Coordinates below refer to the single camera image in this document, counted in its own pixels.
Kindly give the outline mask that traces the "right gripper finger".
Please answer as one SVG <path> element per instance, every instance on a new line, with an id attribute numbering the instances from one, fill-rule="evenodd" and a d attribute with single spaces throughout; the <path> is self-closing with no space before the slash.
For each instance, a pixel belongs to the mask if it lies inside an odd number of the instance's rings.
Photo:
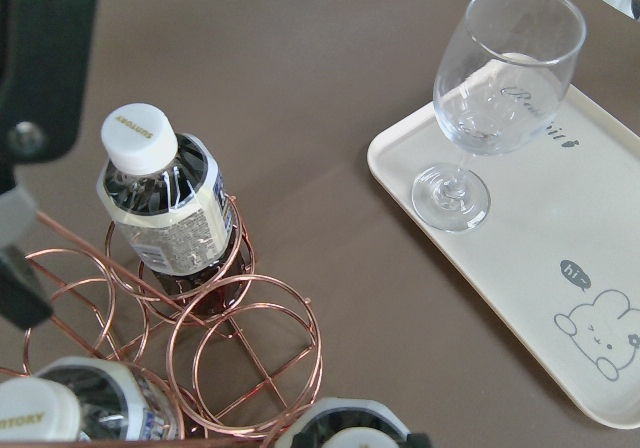
<path id="1" fill-rule="evenodd" d="M 37 205 L 18 165 L 65 155 L 76 141 L 97 0 L 1 0 L 1 315 L 26 330 L 53 310 L 17 241 Z"/>

